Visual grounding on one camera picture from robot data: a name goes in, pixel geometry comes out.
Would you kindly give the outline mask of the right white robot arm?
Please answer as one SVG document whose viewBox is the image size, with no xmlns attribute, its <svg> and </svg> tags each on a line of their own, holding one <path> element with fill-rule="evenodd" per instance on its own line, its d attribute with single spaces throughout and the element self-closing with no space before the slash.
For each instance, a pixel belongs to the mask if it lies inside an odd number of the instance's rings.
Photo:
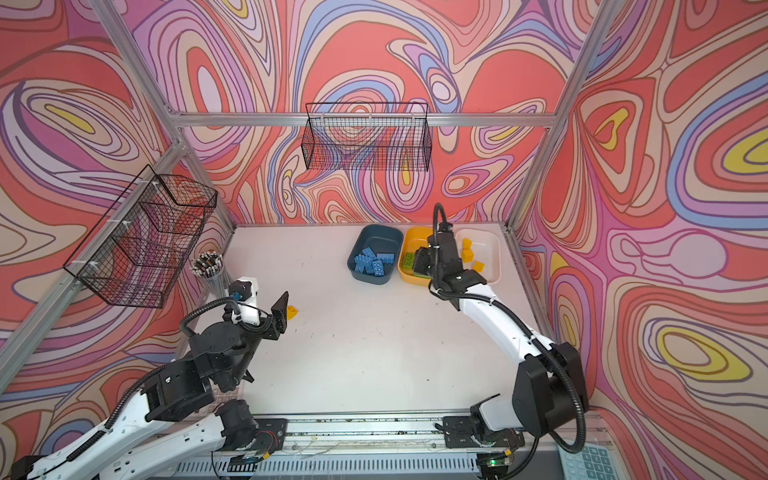
<svg viewBox="0 0 768 480">
<path fill-rule="evenodd" d="M 428 291 L 478 325 L 516 366 L 512 393 L 471 408 L 478 436 L 503 430 L 551 437 L 568 453 L 587 443 L 589 401 L 578 350 L 537 332 L 505 305 L 482 274 L 464 266 L 453 224 L 437 203 L 432 234 L 415 254 L 415 271 L 430 278 Z"/>
</svg>

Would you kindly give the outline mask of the green lego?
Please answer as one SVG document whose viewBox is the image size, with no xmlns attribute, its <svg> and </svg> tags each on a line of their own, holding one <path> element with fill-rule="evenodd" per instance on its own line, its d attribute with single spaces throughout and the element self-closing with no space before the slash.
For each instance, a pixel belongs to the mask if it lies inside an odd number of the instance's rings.
<svg viewBox="0 0 768 480">
<path fill-rule="evenodd" d="M 406 252 L 404 254 L 404 256 L 402 257 L 402 269 L 404 271 L 408 271 L 408 272 L 413 271 L 414 258 L 415 258 L 414 252 Z"/>
</svg>

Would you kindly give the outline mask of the blue lego bottom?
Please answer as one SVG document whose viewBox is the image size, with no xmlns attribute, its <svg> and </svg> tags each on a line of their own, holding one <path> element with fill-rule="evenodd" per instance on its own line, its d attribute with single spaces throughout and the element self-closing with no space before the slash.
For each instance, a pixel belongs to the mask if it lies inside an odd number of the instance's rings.
<svg viewBox="0 0 768 480">
<path fill-rule="evenodd" d="M 371 275 L 373 273 L 373 260 L 367 256 L 357 256 L 354 258 L 354 271 Z"/>
</svg>

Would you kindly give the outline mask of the blue lego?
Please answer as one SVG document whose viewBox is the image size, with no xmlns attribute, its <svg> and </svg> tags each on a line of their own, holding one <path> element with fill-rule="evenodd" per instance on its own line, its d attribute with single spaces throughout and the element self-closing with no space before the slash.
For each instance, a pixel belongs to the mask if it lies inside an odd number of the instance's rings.
<svg viewBox="0 0 768 480">
<path fill-rule="evenodd" d="M 381 260 L 373 260 L 371 262 L 371 274 L 375 277 L 383 277 L 385 275 L 384 264 Z"/>
<path fill-rule="evenodd" d="M 395 262 L 394 253 L 378 253 L 376 258 L 385 265 L 391 265 Z"/>
<path fill-rule="evenodd" d="M 373 260 L 367 256 L 357 256 L 354 258 L 354 271 L 371 275 L 373 273 Z"/>
<path fill-rule="evenodd" d="M 362 250 L 361 255 L 369 259 L 377 259 L 377 254 L 370 248 L 366 247 Z"/>
</svg>

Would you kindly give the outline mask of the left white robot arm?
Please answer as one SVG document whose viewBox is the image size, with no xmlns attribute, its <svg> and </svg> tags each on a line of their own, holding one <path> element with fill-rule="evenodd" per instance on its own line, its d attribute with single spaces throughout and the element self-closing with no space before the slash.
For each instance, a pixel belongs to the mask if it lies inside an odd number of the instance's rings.
<svg viewBox="0 0 768 480">
<path fill-rule="evenodd" d="M 189 350 L 128 387 L 100 424 L 49 455 L 15 461 L 11 479 L 148 478 L 189 456 L 250 448 L 259 426 L 242 399 L 224 402 L 183 430 L 167 429 L 215 401 L 216 392 L 254 380 L 249 365 L 264 340 L 287 329 L 287 292 L 268 310 L 258 305 L 258 283 L 232 282 L 226 295 L 192 310 L 179 323 Z"/>
</svg>

